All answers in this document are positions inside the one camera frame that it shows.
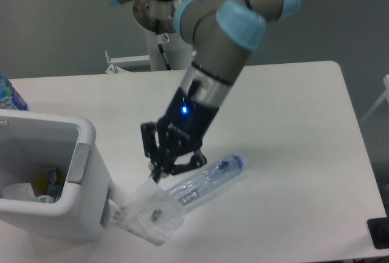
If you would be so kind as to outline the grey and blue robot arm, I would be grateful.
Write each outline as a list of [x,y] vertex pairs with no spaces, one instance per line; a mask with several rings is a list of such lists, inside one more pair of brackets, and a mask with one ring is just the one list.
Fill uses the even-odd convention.
[[158,182],[202,167],[202,139],[257,50],[268,22],[293,15],[301,0],[182,0],[173,8],[176,33],[197,51],[166,112],[140,127]]

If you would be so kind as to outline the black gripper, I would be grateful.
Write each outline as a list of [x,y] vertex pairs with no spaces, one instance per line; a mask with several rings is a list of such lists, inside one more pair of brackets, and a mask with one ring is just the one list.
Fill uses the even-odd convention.
[[[155,122],[140,125],[143,150],[150,159],[151,178],[159,183],[161,178],[189,172],[207,164],[201,150],[202,140],[218,113],[219,108],[191,101],[178,88],[165,114]],[[159,147],[156,141],[158,134]],[[193,152],[188,163],[176,164],[173,157]]]

